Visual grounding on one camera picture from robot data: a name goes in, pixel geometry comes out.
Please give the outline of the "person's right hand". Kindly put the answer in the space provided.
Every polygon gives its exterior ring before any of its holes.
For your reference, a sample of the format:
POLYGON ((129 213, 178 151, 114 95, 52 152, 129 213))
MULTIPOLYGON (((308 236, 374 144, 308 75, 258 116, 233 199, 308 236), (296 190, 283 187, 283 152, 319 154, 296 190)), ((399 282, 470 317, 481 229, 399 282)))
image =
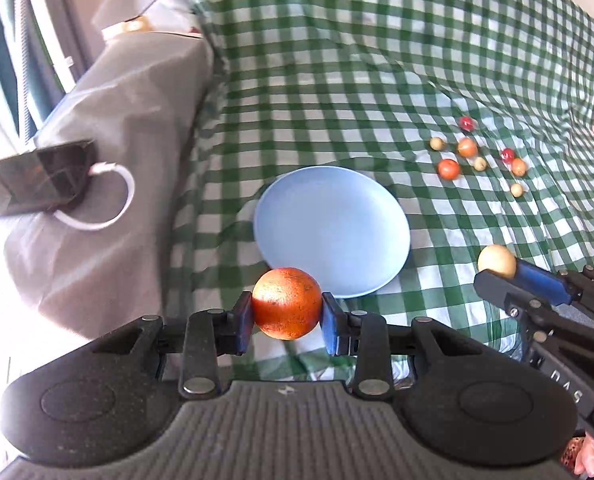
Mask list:
POLYGON ((588 434, 585 437, 572 438, 562 453, 560 462, 576 476, 585 474, 594 478, 594 439, 588 434))

